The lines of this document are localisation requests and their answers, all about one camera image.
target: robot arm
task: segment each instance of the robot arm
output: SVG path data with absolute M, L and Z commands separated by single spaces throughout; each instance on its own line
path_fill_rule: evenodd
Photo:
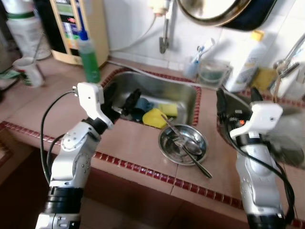
M 115 108 L 109 101 L 105 104 L 103 88 L 99 85 L 79 83 L 74 90 L 89 118 L 79 122 L 61 141 L 60 153 L 51 169 L 48 199 L 35 229 L 79 228 L 83 189 L 101 134 L 112 128 L 120 113 L 126 115 L 141 95 L 136 90 L 126 99 L 122 108 Z
M 252 95 L 259 95 L 255 89 Z M 244 210 L 251 229 L 284 229 L 285 217 L 280 201 L 280 194 L 275 183 L 275 173 L 252 160 L 254 157 L 278 170 L 275 161 L 270 156 L 267 146 L 262 140 L 262 134 L 272 130 L 280 119 L 283 109 L 280 105 L 263 102 L 260 99 L 251 103 L 251 112 L 235 111 L 231 120 L 226 117 L 226 98 L 224 92 L 217 91 L 217 111 L 220 123 L 228 124 L 231 131 L 228 139 L 236 141 L 236 169 L 241 182 L 241 196 Z

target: label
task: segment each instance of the label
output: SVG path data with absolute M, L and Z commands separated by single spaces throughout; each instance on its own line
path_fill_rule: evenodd
M 250 131 L 249 132 L 249 138 L 259 138 L 259 133 L 254 132 L 254 131 Z
M 256 69 L 257 68 L 255 67 L 255 68 L 250 68 L 250 69 L 247 69 L 247 70 L 241 72 L 239 74 L 239 77 L 238 77 L 236 83 L 239 83 L 239 84 L 249 83 L 252 80 L 252 77 L 253 77 Z
M 78 49 L 77 45 L 77 27 L 75 23 L 63 22 L 63 28 L 70 49 Z
M 62 21 L 62 28 L 65 35 L 64 39 L 66 40 L 72 55 L 79 56 L 77 51 L 77 40 L 79 38 L 78 29 L 71 3 L 69 0 L 56 0 L 56 6 Z

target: tiled countertop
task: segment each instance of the tiled countertop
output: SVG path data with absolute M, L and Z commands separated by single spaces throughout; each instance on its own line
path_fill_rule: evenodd
M 180 77 L 168 69 L 150 67 L 119 60 L 146 71 Z M 46 77 L 46 85 L 29 88 L 21 83 L 5 94 L 0 104 L 0 128 L 9 129 L 20 141 L 39 147 L 41 118 L 47 107 L 63 92 L 78 82 L 85 81 L 79 66 L 68 65 L 48 58 L 39 63 Z M 105 64 L 101 68 L 102 81 L 119 67 Z M 65 133 L 86 118 L 79 101 L 65 96 L 49 112 L 45 126 L 45 149 L 54 137 Z M 240 201 L 239 177 L 235 169 L 236 152 L 217 133 L 216 93 L 202 89 L 198 129 L 208 141 L 204 166 L 213 179 L 206 179 L 196 167 L 177 165 L 163 156 L 158 146 L 160 130 L 119 119 L 112 130 L 102 135 L 92 166 L 169 195 L 185 199 L 239 220 L 246 220 Z M 305 171 L 285 166 L 295 190 L 295 206 L 300 220 L 305 220 Z M 284 187 L 281 189 L 286 209 Z

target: hose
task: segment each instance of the hose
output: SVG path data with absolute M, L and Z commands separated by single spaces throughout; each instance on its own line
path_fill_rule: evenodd
M 127 49 L 129 47 L 134 46 L 137 42 L 139 42 L 151 30 L 151 28 L 153 27 L 155 21 L 156 21 L 156 15 L 153 17 L 153 21 L 151 22 L 151 25 L 148 27 L 148 29 L 145 31 L 145 33 L 143 33 L 138 39 L 136 39 L 134 42 L 132 42 L 131 44 L 129 44 L 127 46 L 124 46 L 124 47 L 121 47 L 121 48 L 117 48 L 117 49 L 111 49 L 110 51 L 111 52 L 120 51 L 120 50 Z

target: green bottle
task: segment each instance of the green bottle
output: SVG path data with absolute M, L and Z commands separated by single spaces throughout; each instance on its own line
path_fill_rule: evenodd
M 98 83 L 101 80 L 100 70 L 93 43 L 88 38 L 86 31 L 79 32 L 78 46 L 87 81 L 90 83 Z

